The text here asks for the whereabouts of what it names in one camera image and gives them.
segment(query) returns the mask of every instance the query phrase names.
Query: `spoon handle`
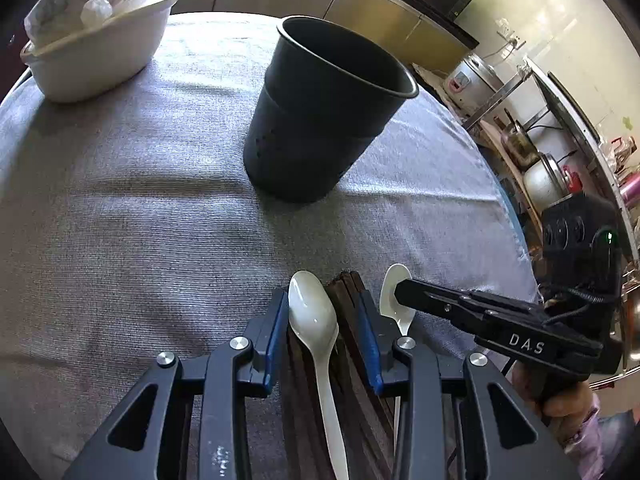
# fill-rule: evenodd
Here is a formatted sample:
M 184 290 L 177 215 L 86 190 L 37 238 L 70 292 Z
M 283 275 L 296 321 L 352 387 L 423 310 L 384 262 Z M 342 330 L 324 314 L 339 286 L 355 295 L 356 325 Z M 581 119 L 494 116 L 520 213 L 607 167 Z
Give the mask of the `spoon handle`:
M 394 407 L 394 454 L 398 448 L 398 426 L 400 425 L 400 397 L 396 397 L 396 405 Z
M 348 480 L 347 454 L 344 450 L 344 440 L 342 439 L 338 414 L 335 411 L 334 394 L 329 383 L 329 357 L 330 354 L 319 358 L 316 362 L 316 383 L 318 384 L 320 410 L 322 411 L 324 435 L 335 478 L 336 480 Z

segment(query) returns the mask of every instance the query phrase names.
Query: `cable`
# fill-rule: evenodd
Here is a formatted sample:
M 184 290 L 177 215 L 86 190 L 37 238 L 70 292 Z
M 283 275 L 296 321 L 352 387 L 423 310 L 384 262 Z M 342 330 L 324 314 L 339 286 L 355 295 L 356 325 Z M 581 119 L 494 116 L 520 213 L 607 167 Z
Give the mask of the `cable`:
M 506 56 L 503 60 L 498 61 L 498 63 L 496 63 L 496 64 L 494 65 L 494 68 L 495 68 L 496 66 L 500 65 L 501 63 L 504 63 L 505 61 L 507 61 L 507 60 L 509 59 L 509 56 L 510 56 L 511 54 L 513 54 L 513 51 L 514 51 L 514 50 L 516 50 L 516 48 L 513 46 L 513 43 L 510 43 L 510 45 L 511 45 L 511 50 L 509 51 L 509 53 L 507 54 L 507 56 Z
M 545 319 L 542 322 L 542 326 L 547 326 L 549 324 L 557 323 L 558 321 L 562 321 L 563 319 L 568 319 L 570 317 L 578 316 L 579 314 L 583 314 L 589 309 L 589 307 L 591 305 L 592 305 L 591 303 L 585 303 L 580 308 L 576 308 L 575 310 L 572 310 L 570 312 L 563 312 L 562 314 L 558 314 L 557 316 L 552 316 L 549 319 Z
M 545 126 L 544 124 L 538 124 L 537 126 L 532 126 L 527 131 L 530 132 L 531 130 L 533 130 L 533 128 L 549 128 L 550 130 L 558 130 L 560 132 L 564 132 L 564 128 L 558 128 L 557 126 Z
M 613 301 L 617 301 L 620 298 L 620 296 L 616 296 L 613 294 L 591 294 L 590 292 L 580 290 L 579 288 L 573 288 L 564 285 L 554 285 L 553 283 L 541 283 L 540 287 L 546 287 L 550 290 L 556 290 L 558 292 L 567 292 L 568 294 L 577 296 L 581 300 L 587 301 L 588 303 L 612 303 Z
M 507 364 L 505 364 L 504 367 L 502 368 L 502 374 L 504 376 L 506 376 L 507 373 L 509 373 L 509 370 L 511 370 L 511 367 L 513 366 L 514 362 L 516 362 L 515 357 L 509 357 Z
M 575 155 L 576 153 L 578 153 L 578 150 L 573 150 L 569 153 L 567 153 L 563 158 L 561 158 L 560 160 L 558 160 L 558 164 L 560 164 L 563 160 L 565 160 L 568 156 L 572 156 Z
M 489 55 L 487 55 L 487 56 L 481 57 L 480 59 L 487 59 L 488 57 L 495 56 L 495 55 L 496 55 L 496 54 L 498 54 L 499 52 L 502 52 L 502 51 L 504 50 L 504 48 L 505 48 L 508 44 L 511 44 L 511 42 L 512 42 L 512 41 L 513 41 L 513 40 L 509 40 L 509 41 L 507 41 L 507 43 L 505 43 L 503 46 L 501 46 L 501 47 L 500 47 L 498 50 L 496 50 L 493 54 L 489 54 Z
M 447 458 L 447 469 L 449 469 L 449 467 L 451 466 L 451 463 L 453 462 L 453 459 L 456 457 L 457 454 L 458 454 L 458 448 L 455 447 L 453 448 L 453 451 L 449 455 L 449 458 Z

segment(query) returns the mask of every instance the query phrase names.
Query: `gray tablecloth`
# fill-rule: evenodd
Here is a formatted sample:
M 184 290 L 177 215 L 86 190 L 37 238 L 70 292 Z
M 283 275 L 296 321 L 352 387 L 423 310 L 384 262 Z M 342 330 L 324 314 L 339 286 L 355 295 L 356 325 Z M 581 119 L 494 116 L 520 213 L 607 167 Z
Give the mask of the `gray tablecloth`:
M 386 268 L 534 300 L 490 170 L 426 92 L 324 200 L 256 192 L 242 143 L 276 20 L 172 16 L 152 62 L 75 105 L 28 80 L 0 108 L 0 418 L 43 479 L 60 477 L 163 349 L 241 333 L 299 269 Z M 418 314 L 411 334 L 461 356 L 472 338 Z M 254 478 L 285 478 L 278 393 L 250 402 Z

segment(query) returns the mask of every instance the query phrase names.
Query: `metal screw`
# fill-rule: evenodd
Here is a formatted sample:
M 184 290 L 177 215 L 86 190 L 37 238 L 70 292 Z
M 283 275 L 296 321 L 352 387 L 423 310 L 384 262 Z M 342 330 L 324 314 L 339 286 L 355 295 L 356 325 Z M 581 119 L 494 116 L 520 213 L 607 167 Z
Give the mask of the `metal screw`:
M 481 354 L 480 352 L 474 352 L 471 354 L 469 356 L 469 360 L 473 366 L 484 366 L 488 362 L 486 355 Z
M 398 346 L 405 350 L 411 350 L 415 346 L 415 339 L 409 336 L 402 336 L 398 338 Z
M 168 351 L 160 352 L 156 356 L 156 363 L 158 363 L 158 365 L 161 368 L 169 368 L 173 366 L 175 363 L 175 354 L 173 352 L 168 352 Z
M 244 350 L 249 346 L 249 340 L 244 336 L 239 335 L 238 337 L 233 338 L 229 341 L 229 346 L 234 350 Z

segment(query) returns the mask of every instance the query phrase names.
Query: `stainless steel shelf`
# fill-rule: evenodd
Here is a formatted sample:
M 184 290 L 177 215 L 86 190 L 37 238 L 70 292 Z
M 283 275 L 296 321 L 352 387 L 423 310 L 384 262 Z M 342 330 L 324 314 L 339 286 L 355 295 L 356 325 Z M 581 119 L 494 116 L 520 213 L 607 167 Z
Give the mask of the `stainless steel shelf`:
M 629 216 L 629 212 L 626 209 L 624 201 L 622 200 L 622 195 L 620 195 L 618 180 L 609 168 L 604 155 L 598 147 L 598 143 L 593 138 L 590 128 L 584 122 L 580 114 L 575 110 L 574 106 L 558 88 L 558 86 L 556 86 L 555 83 L 553 83 L 553 81 L 549 79 L 549 77 L 543 72 L 543 70 L 535 63 L 533 63 L 530 59 L 525 59 L 525 61 L 531 68 L 532 72 L 535 74 L 536 78 L 540 82 L 542 82 L 550 92 L 552 92 L 553 96 L 564 108 L 563 111 L 567 113 L 569 117 L 571 117 L 572 122 L 574 122 L 577 126 L 576 128 L 571 128 L 571 133 L 575 137 L 578 146 L 587 156 L 588 160 L 592 161 L 591 164 L 593 165 L 594 169 L 592 174 L 596 176 L 600 187 L 603 188 L 603 192 L 607 195 L 606 198 L 613 199 L 615 201 L 616 206 L 618 207 L 620 218 L 622 219 L 626 238 L 628 239 L 631 257 L 636 268 L 640 269 L 640 256 L 638 255 L 638 247 L 636 246 L 636 238 L 634 237 L 631 217 Z

